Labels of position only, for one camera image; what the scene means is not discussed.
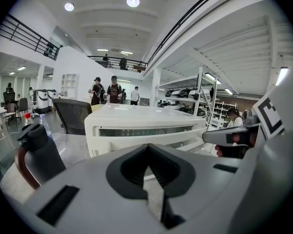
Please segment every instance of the white column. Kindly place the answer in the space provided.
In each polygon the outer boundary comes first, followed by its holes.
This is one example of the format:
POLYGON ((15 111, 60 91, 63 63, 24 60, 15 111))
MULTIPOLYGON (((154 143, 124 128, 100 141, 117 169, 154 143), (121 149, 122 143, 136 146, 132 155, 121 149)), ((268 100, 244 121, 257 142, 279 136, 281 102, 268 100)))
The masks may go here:
POLYGON ((151 97, 150 97, 150 107, 157 106, 157 99, 158 99, 158 86, 161 82, 161 71, 162 69, 159 67, 154 68, 153 70, 153 80, 152 80, 152 87, 151 87, 151 97))
POLYGON ((38 78, 37 78, 37 87, 36 89, 43 89, 42 87, 42 78, 44 73, 44 65, 41 64, 38 71, 38 78))

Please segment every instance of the black t-shirt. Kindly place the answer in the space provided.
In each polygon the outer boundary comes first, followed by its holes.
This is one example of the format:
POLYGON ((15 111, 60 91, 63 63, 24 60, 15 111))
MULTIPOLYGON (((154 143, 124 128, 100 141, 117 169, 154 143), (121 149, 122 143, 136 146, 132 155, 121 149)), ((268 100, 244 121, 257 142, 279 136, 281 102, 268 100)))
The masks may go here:
POLYGON ((117 83, 115 85, 109 85, 107 94, 109 95, 110 103, 119 103, 118 95, 121 93, 122 87, 117 83))
POLYGON ((103 86, 101 84, 94 84, 92 91, 94 91, 92 100, 91 100, 91 105, 97 105, 100 104, 100 95, 98 94, 99 90, 103 88, 103 86))

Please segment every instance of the plastic bottle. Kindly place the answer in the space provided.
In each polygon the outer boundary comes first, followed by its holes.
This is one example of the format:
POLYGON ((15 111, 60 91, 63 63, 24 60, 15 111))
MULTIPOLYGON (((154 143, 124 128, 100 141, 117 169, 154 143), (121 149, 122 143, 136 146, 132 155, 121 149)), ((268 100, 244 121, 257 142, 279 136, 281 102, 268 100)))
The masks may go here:
POLYGON ((29 124, 33 124, 34 123, 32 121, 32 119, 31 119, 31 117, 30 117, 30 113, 24 114, 24 118, 25 118, 25 124, 24 124, 24 126, 27 126, 29 124))
POLYGON ((46 130, 46 132, 47 132, 47 135, 48 135, 51 139, 53 139, 53 137, 52 137, 52 132, 51 132, 51 130, 50 130, 50 128, 49 128, 48 122, 45 120, 45 114, 41 114, 41 115, 40 115, 40 122, 39 122, 39 124, 42 125, 42 126, 44 126, 44 128, 45 128, 45 130, 46 130))

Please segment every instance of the chair back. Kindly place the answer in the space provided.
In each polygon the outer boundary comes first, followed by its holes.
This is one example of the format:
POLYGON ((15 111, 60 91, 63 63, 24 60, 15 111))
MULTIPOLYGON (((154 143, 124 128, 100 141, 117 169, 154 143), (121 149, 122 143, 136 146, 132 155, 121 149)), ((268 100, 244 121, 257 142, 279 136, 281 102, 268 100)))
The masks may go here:
POLYGON ((15 113, 17 110, 17 106, 15 103, 10 103, 6 105, 6 111, 7 113, 15 113))
POLYGON ((3 92, 3 98, 5 101, 5 104, 9 104, 15 101, 15 92, 3 92))
POLYGON ((53 105, 66 134, 86 135, 84 119, 92 113, 89 103, 73 99, 53 99, 53 105))
POLYGON ((28 109, 28 101, 27 98, 21 98, 18 102, 19 111, 25 111, 28 109))

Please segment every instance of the white bookshelf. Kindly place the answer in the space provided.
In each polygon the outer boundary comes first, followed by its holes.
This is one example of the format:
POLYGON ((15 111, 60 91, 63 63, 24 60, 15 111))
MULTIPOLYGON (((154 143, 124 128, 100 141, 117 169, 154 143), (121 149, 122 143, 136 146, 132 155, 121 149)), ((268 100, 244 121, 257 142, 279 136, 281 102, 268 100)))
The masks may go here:
POLYGON ((61 95, 67 99, 77 99, 78 84, 78 74, 63 74, 61 81, 61 95))

